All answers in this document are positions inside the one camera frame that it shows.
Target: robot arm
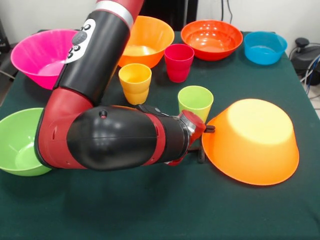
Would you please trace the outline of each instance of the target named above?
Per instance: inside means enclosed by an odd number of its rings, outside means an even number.
[[[206,126],[184,111],[167,116],[140,105],[98,106],[143,0],[99,0],[81,30],[40,118],[42,164],[100,171],[180,161]]]

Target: blue bowl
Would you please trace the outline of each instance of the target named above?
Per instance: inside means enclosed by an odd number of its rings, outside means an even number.
[[[244,54],[252,62],[260,65],[274,64],[287,49],[288,43],[272,32],[255,31],[244,37]]]

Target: green bowl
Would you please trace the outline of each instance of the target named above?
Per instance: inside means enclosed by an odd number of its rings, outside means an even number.
[[[0,121],[0,169],[18,176],[38,176],[51,170],[43,166],[34,149],[43,108],[15,112]]]

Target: white wall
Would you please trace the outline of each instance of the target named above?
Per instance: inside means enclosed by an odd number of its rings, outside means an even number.
[[[95,2],[0,0],[0,18],[10,43],[15,43],[39,29],[78,28]],[[233,25],[242,31],[275,31],[287,40],[287,52],[294,47],[297,37],[320,43],[320,0],[229,0],[229,3]],[[199,0],[197,19],[220,18],[221,0]],[[224,20],[229,19],[225,3]]]
[[[82,26],[96,0],[0,0],[0,19],[10,43],[40,29]]]
[[[232,24],[241,31],[274,31],[288,42],[305,37],[320,43],[320,0],[229,0]],[[221,19],[221,0],[199,0],[197,19]],[[229,21],[224,0],[224,20]]]

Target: plastic bowl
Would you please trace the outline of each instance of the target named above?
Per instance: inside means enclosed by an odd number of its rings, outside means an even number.
[[[119,66],[136,63],[153,68],[174,39],[175,32],[164,21],[150,16],[138,16]]]
[[[0,121],[0,169],[18,176],[38,176],[51,169],[35,154],[34,140],[43,108],[15,112]]]
[[[76,33],[70,29],[55,29],[31,35],[12,50],[11,62],[39,86],[52,90]]]
[[[274,185],[287,180],[299,164],[293,124],[278,106],[259,99],[235,102],[208,125],[202,145],[223,173],[243,183]]]
[[[272,32],[256,31],[244,37],[244,53],[252,62],[260,65],[274,64],[287,49],[288,43]]]
[[[243,35],[234,26],[224,21],[194,21],[181,31],[183,42],[194,50],[202,60],[217,61],[228,57],[242,43]]]

